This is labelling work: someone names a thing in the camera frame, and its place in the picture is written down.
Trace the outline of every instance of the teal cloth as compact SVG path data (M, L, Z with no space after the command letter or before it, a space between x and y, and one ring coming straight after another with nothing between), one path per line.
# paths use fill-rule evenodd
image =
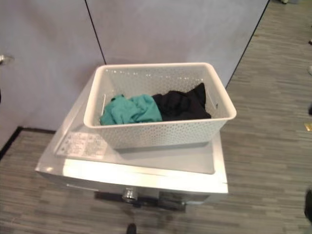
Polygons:
M100 118L101 125L142 123L162 121L154 99L143 94L126 99L123 95L115 96L104 108Z

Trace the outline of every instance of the black baseboard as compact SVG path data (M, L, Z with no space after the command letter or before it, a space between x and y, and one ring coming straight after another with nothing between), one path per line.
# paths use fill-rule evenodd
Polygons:
M35 133L48 133L48 134L55 134L56 132L54 130L46 130L46 129L40 129L40 128L23 128L23 131L35 132Z
M15 141L15 139L19 136L21 131L27 131L27 132L36 132L36 133L47 133L47 134L54 134L55 131L52 130L45 130L45 129L38 129L38 128L23 128L23 127L17 127L16 130L13 132L9 140L6 142L6 144L3 146L3 148L0 151L0 160L3 158L5 153L10 149L12 143Z

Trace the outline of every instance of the clothing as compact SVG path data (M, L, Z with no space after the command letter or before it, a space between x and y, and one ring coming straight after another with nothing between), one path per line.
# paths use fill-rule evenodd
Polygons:
M200 83L187 93L169 91L165 95L153 96L163 121L211 118L206 112L206 92L204 83Z
M101 125L158 121L162 121L161 114L154 99L146 94L128 100L123 95L115 96L100 118Z

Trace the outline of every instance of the knob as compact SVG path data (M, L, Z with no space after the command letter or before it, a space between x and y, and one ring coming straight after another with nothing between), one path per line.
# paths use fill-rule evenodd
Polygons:
M128 203L132 203L137 200L137 190L134 187L126 188L123 192L122 199Z

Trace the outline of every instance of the white plastic basket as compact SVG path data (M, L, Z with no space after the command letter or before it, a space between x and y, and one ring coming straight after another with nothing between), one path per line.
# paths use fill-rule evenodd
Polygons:
M100 125L104 105L118 94L188 92L203 82L206 111L212 119ZM89 95L84 124L99 133L111 147L140 148L210 141L235 118L236 110L214 68L208 63L106 65L97 68Z

